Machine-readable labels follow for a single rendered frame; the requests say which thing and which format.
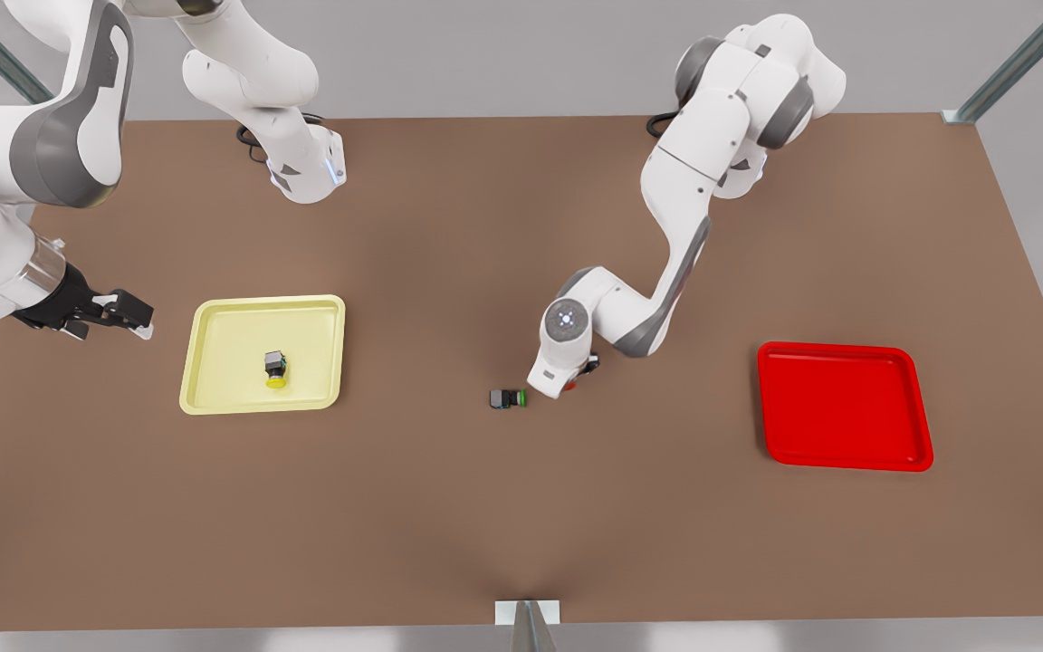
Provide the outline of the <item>pale yellow tray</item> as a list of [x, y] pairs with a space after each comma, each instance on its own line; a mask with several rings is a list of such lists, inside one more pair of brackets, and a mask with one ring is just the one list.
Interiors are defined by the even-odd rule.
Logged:
[[[342, 385], [345, 304], [335, 294], [204, 301], [187, 344], [179, 407], [192, 416], [319, 411]], [[287, 385], [265, 386], [265, 352], [282, 351]]]

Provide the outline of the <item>red tray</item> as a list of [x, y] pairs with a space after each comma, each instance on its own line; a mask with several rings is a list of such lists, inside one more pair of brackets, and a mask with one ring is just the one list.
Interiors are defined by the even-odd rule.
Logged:
[[933, 445], [906, 351], [769, 341], [756, 354], [765, 446], [789, 465], [923, 472]]

